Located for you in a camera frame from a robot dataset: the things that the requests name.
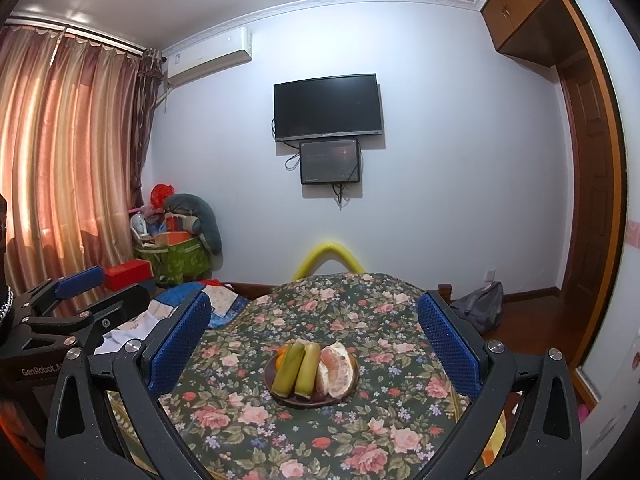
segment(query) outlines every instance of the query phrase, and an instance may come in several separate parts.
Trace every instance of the table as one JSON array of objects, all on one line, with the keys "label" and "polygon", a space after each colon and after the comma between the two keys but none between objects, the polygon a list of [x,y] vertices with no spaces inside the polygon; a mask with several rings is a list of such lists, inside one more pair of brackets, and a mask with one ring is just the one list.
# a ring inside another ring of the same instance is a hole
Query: table
[{"label": "table", "polygon": [[[216,478],[412,478],[468,399],[453,389],[417,324],[423,291],[386,274],[311,276],[207,331],[161,403]],[[275,402],[264,367],[281,344],[341,341],[360,364],[352,397],[320,410]],[[122,406],[116,418],[132,434]],[[145,462],[142,448],[133,449]]]}]

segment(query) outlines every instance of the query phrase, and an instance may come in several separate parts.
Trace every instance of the curtain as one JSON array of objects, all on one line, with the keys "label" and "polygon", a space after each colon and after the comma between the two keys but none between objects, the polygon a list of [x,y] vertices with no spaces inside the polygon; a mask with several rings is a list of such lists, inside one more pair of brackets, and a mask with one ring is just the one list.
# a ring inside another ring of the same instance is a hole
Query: curtain
[{"label": "curtain", "polygon": [[[0,192],[7,283],[132,257],[129,145],[139,59],[27,27],[0,31]],[[58,309],[70,315],[95,291]]]},{"label": "curtain", "polygon": [[156,97],[161,81],[162,53],[159,50],[149,48],[144,51],[140,60],[133,103],[130,148],[130,203],[133,207],[140,207],[145,203],[142,197],[142,168],[145,165],[146,152],[149,148]]}]

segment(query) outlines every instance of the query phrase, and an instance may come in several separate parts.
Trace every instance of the fruit plate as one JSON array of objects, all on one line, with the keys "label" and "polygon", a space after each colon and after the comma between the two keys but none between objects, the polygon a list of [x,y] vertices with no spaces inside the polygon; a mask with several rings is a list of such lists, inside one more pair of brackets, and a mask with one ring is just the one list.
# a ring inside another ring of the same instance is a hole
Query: fruit plate
[{"label": "fruit plate", "polygon": [[273,384],[273,380],[276,377],[276,359],[278,358],[278,356],[274,356],[264,368],[264,384],[266,384],[269,393],[277,402],[286,406],[290,406],[292,408],[321,408],[322,406],[329,406],[330,404],[335,404],[336,402],[343,402],[344,399],[349,397],[355,391],[359,377],[358,362],[356,361],[354,356],[349,355],[349,357],[351,358],[351,364],[353,365],[353,381],[351,381],[351,386],[349,386],[347,392],[340,399],[334,399],[330,395],[324,396],[317,392],[314,392],[311,399],[299,397],[295,393],[293,393],[293,391],[289,397],[279,397],[274,394],[273,390],[271,389],[271,385]]}]

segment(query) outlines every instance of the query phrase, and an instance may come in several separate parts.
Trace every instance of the gray backpack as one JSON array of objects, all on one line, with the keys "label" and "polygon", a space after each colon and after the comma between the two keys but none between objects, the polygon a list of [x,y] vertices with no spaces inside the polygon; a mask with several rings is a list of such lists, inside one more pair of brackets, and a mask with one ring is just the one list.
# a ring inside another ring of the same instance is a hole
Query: gray backpack
[{"label": "gray backpack", "polygon": [[500,324],[502,283],[487,283],[483,288],[453,301],[451,309],[460,319],[471,323],[479,333],[490,332]]}]

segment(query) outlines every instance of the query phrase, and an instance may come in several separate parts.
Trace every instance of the air conditioner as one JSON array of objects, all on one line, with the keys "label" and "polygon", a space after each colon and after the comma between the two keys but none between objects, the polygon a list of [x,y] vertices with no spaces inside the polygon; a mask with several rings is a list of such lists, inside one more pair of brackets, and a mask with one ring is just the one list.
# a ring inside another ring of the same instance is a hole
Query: air conditioner
[{"label": "air conditioner", "polygon": [[167,79],[178,86],[204,75],[251,61],[251,34],[246,27],[213,36],[169,56]]}]

